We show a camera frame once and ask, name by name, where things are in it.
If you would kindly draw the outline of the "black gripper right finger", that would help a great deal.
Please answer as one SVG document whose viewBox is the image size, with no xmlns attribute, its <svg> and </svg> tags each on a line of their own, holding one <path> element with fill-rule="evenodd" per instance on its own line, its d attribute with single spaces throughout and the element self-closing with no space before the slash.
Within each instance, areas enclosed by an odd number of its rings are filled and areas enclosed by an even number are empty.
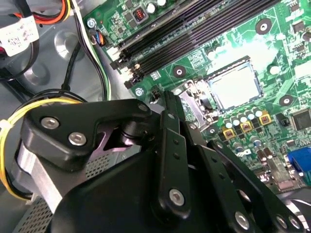
<svg viewBox="0 0 311 233">
<path fill-rule="evenodd" d="M 190 161 L 207 182 L 204 198 L 222 233 L 304 233 L 301 220 L 222 142 L 206 143 L 197 127 L 184 121 Z"/>
</svg>

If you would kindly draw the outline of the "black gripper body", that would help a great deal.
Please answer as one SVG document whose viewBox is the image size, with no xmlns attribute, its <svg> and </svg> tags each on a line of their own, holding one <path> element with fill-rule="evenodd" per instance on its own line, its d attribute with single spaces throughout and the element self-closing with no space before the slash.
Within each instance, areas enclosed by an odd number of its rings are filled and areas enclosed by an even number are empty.
<svg viewBox="0 0 311 233">
<path fill-rule="evenodd" d="M 228 226 L 196 170 L 189 168 L 191 212 L 170 220 L 152 206 L 157 153 L 140 153 L 69 191 L 52 220 L 53 233 L 226 233 Z"/>
</svg>

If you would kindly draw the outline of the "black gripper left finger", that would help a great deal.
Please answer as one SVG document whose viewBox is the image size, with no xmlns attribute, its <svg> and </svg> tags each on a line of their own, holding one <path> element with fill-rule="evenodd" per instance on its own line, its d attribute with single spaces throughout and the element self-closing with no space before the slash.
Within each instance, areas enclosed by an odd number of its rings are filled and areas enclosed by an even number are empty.
<svg viewBox="0 0 311 233">
<path fill-rule="evenodd" d="M 44 104 L 21 127 L 17 164 L 53 214 L 78 185 L 140 153 L 157 153 L 152 206 L 170 220 L 191 212 L 187 144 L 177 112 L 137 99 Z"/>
</svg>

